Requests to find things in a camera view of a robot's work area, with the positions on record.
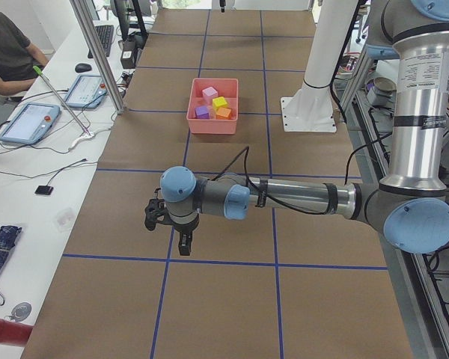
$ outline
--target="toy block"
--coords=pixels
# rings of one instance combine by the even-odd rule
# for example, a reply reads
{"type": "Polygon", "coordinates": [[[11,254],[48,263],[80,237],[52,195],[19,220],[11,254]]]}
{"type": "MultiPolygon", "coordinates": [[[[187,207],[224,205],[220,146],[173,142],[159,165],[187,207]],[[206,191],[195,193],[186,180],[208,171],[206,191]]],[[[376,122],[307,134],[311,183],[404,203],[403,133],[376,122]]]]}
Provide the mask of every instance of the toy block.
{"type": "Polygon", "coordinates": [[[210,118],[210,113],[208,112],[208,107],[200,106],[195,108],[196,118],[200,118],[202,120],[208,120],[210,118]]]}
{"type": "Polygon", "coordinates": [[[220,107],[216,111],[217,120],[229,120],[231,119],[231,110],[229,108],[220,107]]]}
{"type": "Polygon", "coordinates": [[[211,105],[211,102],[213,101],[213,99],[218,97],[218,91],[215,90],[215,88],[211,87],[211,86],[202,90],[201,93],[203,94],[204,102],[206,102],[207,105],[211,105]]]}
{"type": "Polygon", "coordinates": [[[227,108],[227,101],[223,96],[216,97],[213,99],[213,109],[218,111],[218,108],[225,107],[227,108]]]}

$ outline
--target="pink plastic bin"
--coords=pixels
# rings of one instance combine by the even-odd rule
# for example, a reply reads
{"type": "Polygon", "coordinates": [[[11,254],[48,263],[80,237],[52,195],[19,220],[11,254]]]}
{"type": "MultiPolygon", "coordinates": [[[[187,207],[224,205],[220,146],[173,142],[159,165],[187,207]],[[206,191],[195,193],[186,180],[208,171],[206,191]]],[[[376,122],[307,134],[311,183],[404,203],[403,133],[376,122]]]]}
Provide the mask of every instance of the pink plastic bin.
{"type": "Polygon", "coordinates": [[[189,129],[192,133],[215,133],[233,135],[236,133],[238,121],[238,80],[237,79],[193,79],[192,92],[189,95],[188,112],[186,113],[189,129]],[[218,96],[223,96],[231,109],[229,120],[202,120],[196,118],[195,108],[207,105],[202,91],[213,86],[218,96]]]}

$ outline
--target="desk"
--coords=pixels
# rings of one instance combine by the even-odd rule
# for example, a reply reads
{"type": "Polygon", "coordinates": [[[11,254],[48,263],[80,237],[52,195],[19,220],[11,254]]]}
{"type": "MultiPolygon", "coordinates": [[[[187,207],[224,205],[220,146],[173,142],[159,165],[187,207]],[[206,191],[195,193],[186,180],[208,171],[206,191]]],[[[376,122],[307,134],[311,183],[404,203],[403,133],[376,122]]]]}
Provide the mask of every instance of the desk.
{"type": "MultiPolygon", "coordinates": [[[[118,39],[114,40],[108,58],[116,79],[123,71],[117,41],[118,39]]],[[[77,24],[43,73],[57,90],[71,86],[77,76],[74,68],[79,62],[92,64],[93,70],[89,73],[99,74],[94,61],[87,59],[87,53],[88,47],[77,24]]],[[[26,96],[47,91],[49,91],[48,87],[41,79],[38,79],[26,96]]],[[[50,95],[38,96],[30,101],[58,104],[57,99],[50,95]]],[[[97,109],[85,113],[92,130],[113,125],[114,106],[107,96],[97,109]]],[[[79,116],[79,118],[87,124],[83,116],[79,116]]],[[[70,114],[67,111],[62,111],[52,131],[71,120],[70,114]]],[[[64,129],[43,139],[37,144],[37,147],[51,147],[58,151],[67,151],[72,141],[80,134],[81,129],[75,122],[72,122],[64,129]]],[[[96,162],[108,136],[109,131],[101,132],[92,140],[80,143],[66,155],[57,154],[51,150],[32,148],[22,148],[1,154],[0,171],[33,176],[62,168],[83,158],[88,159],[89,162],[96,162]]],[[[0,226],[12,224],[23,227],[16,247],[0,273],[0,292],[6,298],[5,305],[0,307],[0,318],[10,315],[16,304],[27,301],[32,305],[32,312],[24,323],[31,325],[35,323],[61,253],[67,243],[71,227],[94,175],[95,167],[96,165],[86,165],[60,172],[51,183],[55,190],[50,197],[34,194],[36,187],[46,184],[50,176],[37,179],[18,179],[18,177],[0,174],[0,226]],[[55,224],[57,216],[64,212],[70,215],[70,222],[66,228],[55,224]]],[[[21,353],[22,348],[0,345],[0,359],[19,358],[21,353]]]]}

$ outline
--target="computer mouse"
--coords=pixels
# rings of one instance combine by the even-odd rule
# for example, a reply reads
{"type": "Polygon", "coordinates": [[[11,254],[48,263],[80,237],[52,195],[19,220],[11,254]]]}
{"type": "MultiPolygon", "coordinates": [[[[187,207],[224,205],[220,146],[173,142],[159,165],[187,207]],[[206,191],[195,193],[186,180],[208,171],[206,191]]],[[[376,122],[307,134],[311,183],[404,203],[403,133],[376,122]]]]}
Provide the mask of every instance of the computer mouse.
{"type": "Polygon", "coordinates": [[[91,65],[81,62],[75,66],[76,73],[86,73],[91,70],[91,65]]]}

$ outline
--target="red cylinder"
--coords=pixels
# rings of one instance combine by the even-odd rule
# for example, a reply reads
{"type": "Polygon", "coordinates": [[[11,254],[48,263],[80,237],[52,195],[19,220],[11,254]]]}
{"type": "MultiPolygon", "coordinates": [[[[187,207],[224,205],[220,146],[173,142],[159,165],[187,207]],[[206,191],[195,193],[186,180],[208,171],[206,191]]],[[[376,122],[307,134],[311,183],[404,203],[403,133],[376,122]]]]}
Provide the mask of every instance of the red cylinder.
{"type": "Polygon", "coordinates": [[[6,346],[25,346],[33,325],[0,319],[0,344],[6,346]]]}

